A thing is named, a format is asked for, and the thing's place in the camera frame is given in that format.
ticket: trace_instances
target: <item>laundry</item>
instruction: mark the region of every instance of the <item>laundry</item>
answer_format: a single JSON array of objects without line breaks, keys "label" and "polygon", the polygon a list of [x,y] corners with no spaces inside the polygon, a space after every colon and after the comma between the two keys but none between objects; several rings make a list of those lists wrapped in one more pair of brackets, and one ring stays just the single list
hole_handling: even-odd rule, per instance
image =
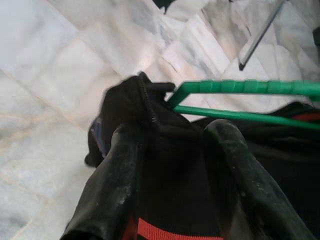
[{"label": "laundry", "polygon": [[[106,92],[88,132],[96,170],[61,239],[320,239],[319,132],[189,122],[166,106],[174,88],[142,72]],[[320,123],[300,102],[270,115]]]}]

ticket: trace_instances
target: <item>red stripe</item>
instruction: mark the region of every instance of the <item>red stripe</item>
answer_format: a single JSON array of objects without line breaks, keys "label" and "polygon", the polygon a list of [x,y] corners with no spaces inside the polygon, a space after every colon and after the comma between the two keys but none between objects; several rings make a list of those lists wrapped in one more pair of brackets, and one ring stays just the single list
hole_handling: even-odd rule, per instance
[{"label": "red stripe", "polygon": [[187,236],[157,228],[139,218],[138,234],[148,240],[223,240],[218,236]]},{"label": "red stripe", "polygon": [[299,115],[293,116],[292,119],[294,119],[294,120],[300,120],[300,121],[304,121],[304,122],[316,121],[316,120],[320,120],[320,113],[304,113],[304,114],[299,114]]}]

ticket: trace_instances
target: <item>green plastic hanger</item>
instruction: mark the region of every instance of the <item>green plastic hanger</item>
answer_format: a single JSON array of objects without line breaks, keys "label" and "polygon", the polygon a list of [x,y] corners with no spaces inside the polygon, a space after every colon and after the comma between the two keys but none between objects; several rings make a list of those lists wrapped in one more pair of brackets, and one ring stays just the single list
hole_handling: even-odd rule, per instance
[{"label": "green plastic hanger", "polygon": [[173,95],[167,101],[167,105],[180,114],[200,115],[224,119],[251,120],[320,130],[320,124],[292,120],[280,116],[178,105],[189,94],[299,95],[310,97],[314,101],[319,101],[320,83],[309,83],[302,81],[282,82],[257,80],[186,81],[173,93]]}]

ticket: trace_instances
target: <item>marble floor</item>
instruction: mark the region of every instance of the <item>marble floor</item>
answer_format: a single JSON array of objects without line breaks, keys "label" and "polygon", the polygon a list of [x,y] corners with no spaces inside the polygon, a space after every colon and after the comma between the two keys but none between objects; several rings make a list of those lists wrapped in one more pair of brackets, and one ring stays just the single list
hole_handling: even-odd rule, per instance
[{"label": "marble floor", "polygon": [[[319,0],[285,3],[244,71],[276,0],[0,1],[0,239],[57,240],[93,172],[87,128],[105,89],[153,81],[320,80]],[[268,112],[292,97],[192,95],[206,108]]]}]

